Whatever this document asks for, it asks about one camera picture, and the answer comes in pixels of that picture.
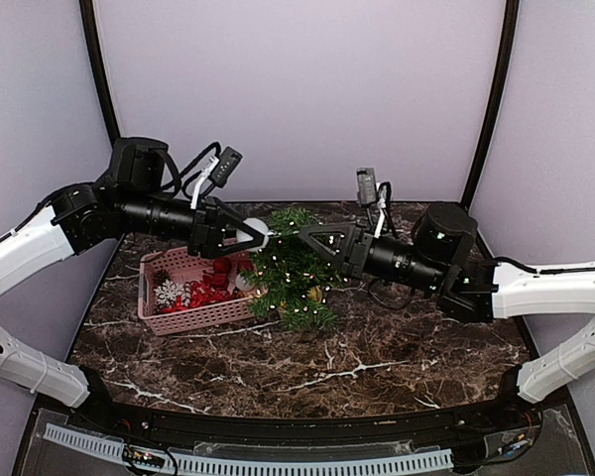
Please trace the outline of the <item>white ball ornament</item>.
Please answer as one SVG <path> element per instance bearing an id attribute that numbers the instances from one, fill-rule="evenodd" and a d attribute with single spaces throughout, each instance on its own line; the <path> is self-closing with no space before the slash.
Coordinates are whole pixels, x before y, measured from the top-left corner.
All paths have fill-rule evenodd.
<path id="1" fill-rule="evenodd" d="M 252 238 L 262 238 L 264 235 L 267 235 L 269 237 L 269 241 L 270 241 L 271 230 L 268 233 L 260 233 L 260 232 L 257 232 L 256 230 L 252 229 L 252 228 L 247 228 L 245 231 L 239 231 L 237 237 L 239 239 L 242 239 L 244 237 L 244 235 L 249 235 Z"/>

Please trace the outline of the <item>small green christmas tree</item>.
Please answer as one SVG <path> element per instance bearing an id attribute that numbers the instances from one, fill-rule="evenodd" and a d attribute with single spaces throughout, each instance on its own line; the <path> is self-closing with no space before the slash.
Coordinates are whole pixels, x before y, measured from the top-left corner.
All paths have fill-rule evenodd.
<path id="1" fill-rule="evenodd" d="M 304 226 L 317 223 L 316 215 L 304 208 L 271 213 L 269 244 L 251 254 L 254 269 L 244 273 L 245 282 L 261 291 L 249 305 L 255 316 L 276 312 L 289 330 L 334 326 L 336 314 L 325 301 L 326 293 L 341 287 L 343 278 L 298 237 Z"/>

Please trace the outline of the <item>pink plastic basket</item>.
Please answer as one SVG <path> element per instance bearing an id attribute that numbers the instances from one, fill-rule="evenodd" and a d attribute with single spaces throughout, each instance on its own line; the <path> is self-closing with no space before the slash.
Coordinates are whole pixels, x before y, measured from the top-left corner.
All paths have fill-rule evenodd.
<path id="1" fill-rule="evenodd" d="M 184 247 L 144 256 L 140 262 L 138 317 L 157 335 L 168 335 L 249 318 L 261 291 L 242 278 L 254 269 L 248 253 L 214 260 L 188 255 Z M 154 288 L 163 281 L 183 284 L 172 307 L 159 308 Z"/>

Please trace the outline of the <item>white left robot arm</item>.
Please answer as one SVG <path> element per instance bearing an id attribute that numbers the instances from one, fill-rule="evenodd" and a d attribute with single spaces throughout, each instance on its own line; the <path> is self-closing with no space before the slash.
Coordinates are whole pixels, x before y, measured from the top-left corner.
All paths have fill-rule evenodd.
<path id="1" fill-rule="evenodd" d="M 0 299 L 39 280 L 52 266 L 132 232 L 179 240 L 189 255 L 204 259 L 264 248 L 265 228 L 211 195 L 226 185 L 242 154 L 212 143 L 199 157 L 208 162 L 189 197 L 180 199 L 190 169 L 177 168 L 166 143 L 118 139 L 99 178 L 51 192 L 0 237 Z M 96 371 L 62 362 L 1 324 L 0 379 L 80 411 L 99 432 L 120 423 L 119 409 Z"/>

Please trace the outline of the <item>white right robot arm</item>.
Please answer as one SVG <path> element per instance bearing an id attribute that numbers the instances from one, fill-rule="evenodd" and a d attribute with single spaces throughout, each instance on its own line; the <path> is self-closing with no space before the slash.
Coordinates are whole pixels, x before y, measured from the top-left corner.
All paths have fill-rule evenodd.
<path id="1" fill-rule="evenodd" d="M 299 238 L 345 277 L 364 274 L 435 297 L 463 323 L 525 316 L 584 316 L 586 322 L 555 347 L 507 371 L 499 399 L 486 410 L 497 430 L 561 387 L 595 370 L 595 260 L 525 265 L 509 257 L 472 262 L 477 221 L 455 203 L 434 202 L 413 228 L 411 243 L 356 223 L 309 225 Z"/>

